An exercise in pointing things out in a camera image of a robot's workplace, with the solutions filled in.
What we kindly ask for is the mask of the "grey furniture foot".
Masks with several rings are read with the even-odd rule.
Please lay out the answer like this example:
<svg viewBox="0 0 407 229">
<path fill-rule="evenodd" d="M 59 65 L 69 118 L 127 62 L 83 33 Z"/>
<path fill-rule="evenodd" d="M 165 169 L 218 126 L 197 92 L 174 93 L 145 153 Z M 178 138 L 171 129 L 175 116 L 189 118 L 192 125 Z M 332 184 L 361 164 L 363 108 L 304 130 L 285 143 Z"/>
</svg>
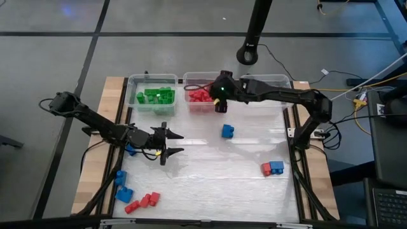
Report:
<svg viewBox="0 0 407 229">
<path fill-rule="evenodd" d="M 0 135 L 0 146 L 11 146 L 14 148 L 22 148 L 24 144 L 9 137 Z"/>
</svg>

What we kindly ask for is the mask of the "white translucent table mat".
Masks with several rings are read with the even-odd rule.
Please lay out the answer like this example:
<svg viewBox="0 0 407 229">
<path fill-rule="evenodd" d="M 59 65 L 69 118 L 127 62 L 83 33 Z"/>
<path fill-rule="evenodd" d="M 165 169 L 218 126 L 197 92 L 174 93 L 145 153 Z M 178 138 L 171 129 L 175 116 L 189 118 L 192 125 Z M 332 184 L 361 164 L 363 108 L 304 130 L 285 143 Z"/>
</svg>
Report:
<svg viewBox="0 0 407 229">
<path fill-rule="evenodd" d="M 183 139 L 169 140 L 184 151 L 164 166 L 143 155 L 125 155 L 122 167 L 133 200 L 157 192 L 156 206 L 140 207 L 131 218 L 296 223 L 299 220 L 282 108 L 251 108 L 230 101 L 225 114 L 191 114 L 184 90 L 176 113 L 160 116 L 132 111 L 131 122 L 151 132 L 163 121 Z M 234 127 L 222 138 L 224 124 Z M 283 161 L 284 173 L 264 176 L 261 164 Z"/>
</svg>

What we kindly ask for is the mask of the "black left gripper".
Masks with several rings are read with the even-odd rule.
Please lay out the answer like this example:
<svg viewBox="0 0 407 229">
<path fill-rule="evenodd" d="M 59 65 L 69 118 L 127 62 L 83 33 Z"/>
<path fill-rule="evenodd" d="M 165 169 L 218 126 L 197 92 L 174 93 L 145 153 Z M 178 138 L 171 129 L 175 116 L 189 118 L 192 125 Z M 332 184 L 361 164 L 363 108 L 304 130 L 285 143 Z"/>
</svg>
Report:
<svg viewBox="0 0 407 229">
<path fill-rule="evenodd" d="M 149 134 L 141 129 L 135 128 L 127 133 L 127 141 L 133 148 L 162 150 L 160 154 L 160 165 L 164 166 L 167 159 L 184 148 L 164 148 L 165 139 L 183 139 L 184 137 L 174 133 L 167 127 L 167 122 L 163 121 L 160 127 L 151 127 L 154 131 Z"/>
</svg>

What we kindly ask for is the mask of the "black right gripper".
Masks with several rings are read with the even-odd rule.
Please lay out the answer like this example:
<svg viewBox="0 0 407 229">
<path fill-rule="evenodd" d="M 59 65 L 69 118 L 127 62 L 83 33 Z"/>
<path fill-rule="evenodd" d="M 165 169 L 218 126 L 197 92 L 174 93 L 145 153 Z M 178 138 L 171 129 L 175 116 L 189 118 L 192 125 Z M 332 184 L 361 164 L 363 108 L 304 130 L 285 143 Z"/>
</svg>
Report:
<svg viewBox="0 0 407 229">
<path fill-rule="evenodd" d="M 220 96 L 217 92 L 216 85 L 219 82 L 226 82 L 230 86 L 230 95 L 227 97 Z M 228 109 L 227 100 L 247 102 L 245 92 L 239 80 L 233 79 L 233 73 L 227 70 L 221 70 L 219 76 L 215 79 L 209 88 L 209 96 L 214 100 L 215 112 L 226 113 Z"/>
</svg>

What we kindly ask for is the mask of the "clear plastic bin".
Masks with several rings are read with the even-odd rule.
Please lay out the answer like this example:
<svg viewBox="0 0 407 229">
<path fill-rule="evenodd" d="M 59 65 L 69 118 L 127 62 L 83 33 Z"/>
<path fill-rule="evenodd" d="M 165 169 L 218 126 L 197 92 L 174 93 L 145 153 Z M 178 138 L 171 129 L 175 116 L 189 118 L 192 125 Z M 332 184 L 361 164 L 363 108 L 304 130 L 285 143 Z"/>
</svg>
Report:
<svg viewBox="0 0 407 229">
<path fill-rule="evenodd" d="M 253 79 L 265 82 L 267 85 L 273 87 L 292 88 L 289 78 L 285 74 L 246 74 L 240 78 Z M 288 102 L 279 101 L 263 101 L 263 102 L 250 102 L 251 108 L 288 108 L 292 104 Z"/>
<path fill-rule="evenodd" d="M 133 74 L 128 78 L 125 104 L 139 113 L 152 113 L 160 116 L 172 116 L 176 113 L 178 77 L 175 74 Z M 147 88 L 171 87 L 175 91 L 173 104 L 138 104 L 136 94 Z"/>
<path fill-rule="evenodd" d="M 215 72 L 188 72 L 183 76 L 183 89 L 185 91 L 185 101 L 188 110 L 193 115 L 207 115 L 216 113 L 214 100 L 212 102 L 190 102 L 189 91 L 206 90 L 209 94 L 209 88 L 215 79 L 219 76 L 220 71 Z"/>
</svg>

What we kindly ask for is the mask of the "black laptop keyboard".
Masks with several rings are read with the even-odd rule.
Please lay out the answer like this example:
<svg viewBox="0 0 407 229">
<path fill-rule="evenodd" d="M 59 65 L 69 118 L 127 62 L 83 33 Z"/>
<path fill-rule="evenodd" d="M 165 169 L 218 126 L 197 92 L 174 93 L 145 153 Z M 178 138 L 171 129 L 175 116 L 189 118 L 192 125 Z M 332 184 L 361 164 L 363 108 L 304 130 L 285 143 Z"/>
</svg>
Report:
<svg viewBox="0 0 407 229">
<path fill-rule="evenodd" d="M 407 190 L 363 179 L 366 224 L 376 229 L 407 229 Z"/>
</svg>

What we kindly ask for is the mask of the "black monitor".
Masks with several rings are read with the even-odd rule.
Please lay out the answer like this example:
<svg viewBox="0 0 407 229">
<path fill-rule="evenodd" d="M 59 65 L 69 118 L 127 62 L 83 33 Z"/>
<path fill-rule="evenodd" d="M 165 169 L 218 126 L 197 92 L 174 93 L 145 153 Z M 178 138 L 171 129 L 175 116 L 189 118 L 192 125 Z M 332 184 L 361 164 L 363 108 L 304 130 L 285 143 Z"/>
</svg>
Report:
<svg viewBox="0 0 407 229">
<path fill-rule="evenodd" d="M 396 188 L 407 190 L 407 128 L 388 123 L 378 113 L 379 93 L 368 93 L 368 113 L 376 178 Z"/>
</svg>

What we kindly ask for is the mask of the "dark metal beam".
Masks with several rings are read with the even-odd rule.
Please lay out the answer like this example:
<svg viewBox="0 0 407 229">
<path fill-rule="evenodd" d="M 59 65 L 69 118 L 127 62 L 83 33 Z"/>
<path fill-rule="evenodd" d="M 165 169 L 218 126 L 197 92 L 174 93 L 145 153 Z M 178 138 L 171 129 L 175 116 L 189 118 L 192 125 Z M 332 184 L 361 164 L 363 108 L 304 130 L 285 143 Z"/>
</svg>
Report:
<svg viewBox="0 0 407 229">
<path fill-rule="evenodd" d="M 375 6 L 400 55 L 407 52 L 407 10 L 404 0 L 376 0 Z"/>
</svg>

